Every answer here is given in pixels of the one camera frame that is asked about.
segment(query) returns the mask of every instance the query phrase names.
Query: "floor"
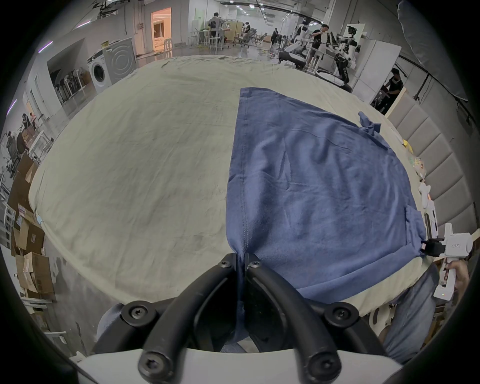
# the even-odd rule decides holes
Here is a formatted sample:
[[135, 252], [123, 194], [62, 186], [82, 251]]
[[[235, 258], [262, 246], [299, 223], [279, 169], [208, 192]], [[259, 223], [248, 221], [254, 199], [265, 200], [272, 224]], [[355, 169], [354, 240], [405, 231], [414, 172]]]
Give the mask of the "floor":
[[[172, 56], [190, 56], [203, 54], [228, 55], [258, 60], [277, 60], [268, 52], [270, 44], [256, 47], [225, 47], [223, 51], [210, 52], [207, 48], [174, 48], [171, 52], [152, 53], [137, 59], [138, 67], [152, 61]], [[48, 136], [56, 139], [73, 116], [96, 96], [92, 83], [63, 104], [63, 109], [45, 122], [42, 128]], [[96, 289], [89, 281], [80, 276], [65, 261], [52, 243], [45, 237], [46, 255], [50, 259], [50, 269], [55, 290], [55, 302], [48, 305], [47, 320], [52, 332], [66, 331], [67, 344], [56, 341], [56, 345], [67, 355], [74, 356], [77, 351], [88, 356], [96, 342], [98, 321], [107, 309], [116, 304], [115, 300]]]

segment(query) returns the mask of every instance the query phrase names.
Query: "hand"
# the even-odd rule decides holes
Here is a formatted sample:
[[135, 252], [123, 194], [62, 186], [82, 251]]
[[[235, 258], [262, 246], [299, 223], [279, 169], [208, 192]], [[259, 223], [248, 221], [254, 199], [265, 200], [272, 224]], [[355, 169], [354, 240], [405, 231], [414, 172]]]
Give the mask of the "hand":
[[455, 269], [455, 288], [458, 290], [458, 298], [462, 298], [465, 290], [467, 289], [468, 282], [470, 281], [468, 276], [467, 262], [465, 260], [455, 260], [446, 264], [445, 269], [447, 270], [445, 273], [445, 278], [448, 277], [449, 269]]

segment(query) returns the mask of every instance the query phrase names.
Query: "screw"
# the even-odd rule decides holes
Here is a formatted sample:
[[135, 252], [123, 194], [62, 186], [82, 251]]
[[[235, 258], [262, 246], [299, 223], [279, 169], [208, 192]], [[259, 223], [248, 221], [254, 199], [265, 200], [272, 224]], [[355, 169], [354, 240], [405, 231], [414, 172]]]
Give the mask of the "screw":
[[339, 308], [334, 312], [337, 320], [346, 320], [350, 317], [350, 311], [345, 308]]
[[168, 373], [168, 364], [163, 355], [149, 352], [140, 357], [139, 369], [148, 377], [162, 378]]
[[321, 353], [310, 360], [308, 370], [315, 379], [327, 380], [338, 376], [339, 366], [330, 353]]
[[130, 311], [130, 316], [133, 317], [135, 320], [141, 319], [147, 314], [147, 311], [144, 307], [134, 307]]

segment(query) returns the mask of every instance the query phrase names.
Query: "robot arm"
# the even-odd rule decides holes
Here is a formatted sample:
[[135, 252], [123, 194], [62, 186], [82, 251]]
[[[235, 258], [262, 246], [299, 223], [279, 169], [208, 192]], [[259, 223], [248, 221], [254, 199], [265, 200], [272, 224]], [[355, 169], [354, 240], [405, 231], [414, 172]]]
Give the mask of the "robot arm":
[[448, 278], [445, 278], [445, 266], [454, 260], [464, 259], [468, 256], [473, 247], [472, 236], [469, 233], [453, 233], [452, 224], [445, 224], [444, 239], [433, 239], [425, 241], [424, 254], [430, 256], [445, 255], [440, 269], [440, 281], [433, 294], [434, 297], [443, 300], [451, 300], [455, 288], [455, 269], [448, 271]]

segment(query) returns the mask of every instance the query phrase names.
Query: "table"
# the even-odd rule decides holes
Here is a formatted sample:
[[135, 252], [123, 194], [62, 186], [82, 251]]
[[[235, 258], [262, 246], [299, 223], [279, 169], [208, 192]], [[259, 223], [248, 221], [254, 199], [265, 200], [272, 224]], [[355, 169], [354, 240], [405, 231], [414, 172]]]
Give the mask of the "table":
[[[43, 146], [42, 150], [40, 151], [40, 155], [39, 155], [37, 153], [39, 148], [37, 148], [37, 147], [38, 147], [38, 144], [42, 140], [45, 142], [45, 145]], [[44, 131], [40, 131], [38, 133], [38, 136], [36, 137], [36, 139], [34, 140], [34, 142], [32, 143], [32, 145], [30, 147], [30, 157], [32, 157], [32, 155], [36, 156], [38, 161], [41, 161], [41, 157], [42, 157], [43, 153], [48, 152], [51, 147], [52, 147], [52, 142], [50, 141], [50, 139], [47, 137], [47, 135], [45, 134]]]
[[[123, 303], [175, 297], [231, 252], [225, 198], [244, 87], [269, 88], [356, 124], [359, 111], [381, 123], [422, 211], [419, 179], [396, 129], [356, 96], [267, 61], [154, 61], [114, 84], [114, 92], [97, 95], [88, 113], [69, 122], [30, 189], [30, 205], [49, 240], [98, 289]], [[168, 99], [158, 103], [165, 89]], [[126, 118], [133, 112], [134, 136]], [[417, 257], [346, 301], [365, 315], [413, 285], [429, 265], [422, 263]]]

